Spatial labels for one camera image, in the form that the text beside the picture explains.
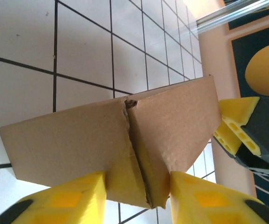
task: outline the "cardboard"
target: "cardboard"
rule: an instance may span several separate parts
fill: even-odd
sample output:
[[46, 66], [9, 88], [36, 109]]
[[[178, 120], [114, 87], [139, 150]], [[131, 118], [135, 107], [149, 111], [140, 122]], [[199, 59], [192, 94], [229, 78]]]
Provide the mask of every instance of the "cardboard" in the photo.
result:
[[221, 123], [213, 77], [84, 105], [0, 128], [16, 178], [47, 186], [103, 170], [107, 199], [165, 207]]

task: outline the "torn cardboard edge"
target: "torn cardboard edge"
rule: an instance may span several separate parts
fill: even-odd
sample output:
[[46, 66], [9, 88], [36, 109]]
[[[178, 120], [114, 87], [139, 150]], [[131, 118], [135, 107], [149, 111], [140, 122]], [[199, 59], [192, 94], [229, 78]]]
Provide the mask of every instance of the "torn cardboard edge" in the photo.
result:
[[0, 134], [17, 179], [54, 186], [102, 170], [109, 200], [164, 208], [169, 172], [186, 172], [220, 121], [213, 77], [204, 77], [43, 115]]

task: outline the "white tile floor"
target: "white tile floor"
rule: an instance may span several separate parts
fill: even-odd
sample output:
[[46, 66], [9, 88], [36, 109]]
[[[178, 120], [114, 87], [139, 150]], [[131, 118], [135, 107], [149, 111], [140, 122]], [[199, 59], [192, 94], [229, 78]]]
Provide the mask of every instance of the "white tile floor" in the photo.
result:
[[[0, 127], [202, 77], [195, 28], [182, 0], [0, 0]], [[46, 188], [9, 163], [0, 139], [0, 213]], [[211, 144], [187, 173], [215, 181]], [[105, 223], [169, 224], [170, 209], [107, 201]]]

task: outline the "yellow circle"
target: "yellow circle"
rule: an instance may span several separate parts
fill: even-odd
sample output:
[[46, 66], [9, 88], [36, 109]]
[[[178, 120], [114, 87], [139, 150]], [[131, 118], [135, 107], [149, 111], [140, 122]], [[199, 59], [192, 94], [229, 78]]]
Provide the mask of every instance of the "yellow circle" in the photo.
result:
[[255, 92], [269, 96], [269, 46], [259, 50], [249, 61], [245, 79]]

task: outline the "folded cardboard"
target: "folded cardboard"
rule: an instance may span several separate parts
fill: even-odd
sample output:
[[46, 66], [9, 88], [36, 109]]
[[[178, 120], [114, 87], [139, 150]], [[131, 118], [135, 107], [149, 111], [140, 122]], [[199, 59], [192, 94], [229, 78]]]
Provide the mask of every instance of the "folded cardboard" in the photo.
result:
[[106, 172], [107, 199], [165, 207], [169, 172], [186, 172], [221, 122], [213, 77], [0, 128], [16, 178], [55, 186]]

